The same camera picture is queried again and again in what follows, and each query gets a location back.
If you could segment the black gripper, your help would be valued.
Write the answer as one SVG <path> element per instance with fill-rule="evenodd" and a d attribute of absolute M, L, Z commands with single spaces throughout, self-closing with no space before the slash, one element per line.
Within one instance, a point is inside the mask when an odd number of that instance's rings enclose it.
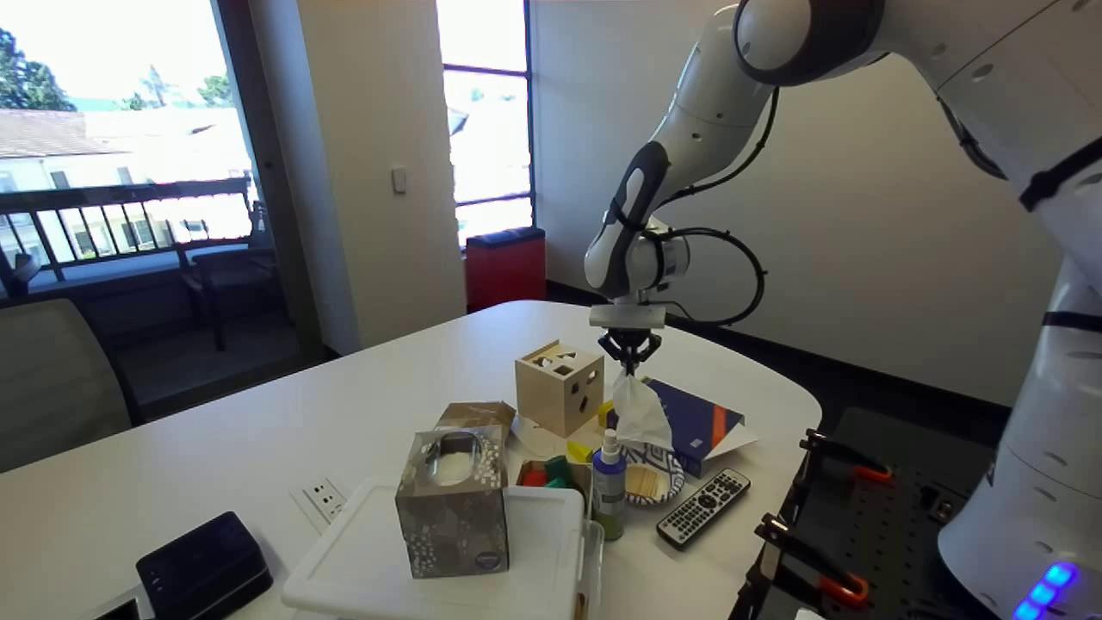
<path fill-rule="evenodd" d="M 609 328 L 600 344 L 609 351 L 614 363 L 630 376 L 661 348 L 661 337 L 655 331 L 626 331 L 626 328 Z"/>

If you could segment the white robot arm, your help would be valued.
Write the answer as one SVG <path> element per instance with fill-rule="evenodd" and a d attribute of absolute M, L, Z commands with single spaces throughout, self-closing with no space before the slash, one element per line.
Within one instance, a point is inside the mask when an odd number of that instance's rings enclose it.
<path fill-rule="evenodd" d="M 997 620 L 1102 620 L 1097 48 L 1097 0 L 729 0 L 584 247 L 607 331 L 651 337 L 655 289 L 690 261 L 655 213 L 722 175 L 771 97 L 906 67 L 960 159 L 1062 251 L 1003 440 L 938 530 L 940 563 Z"/>

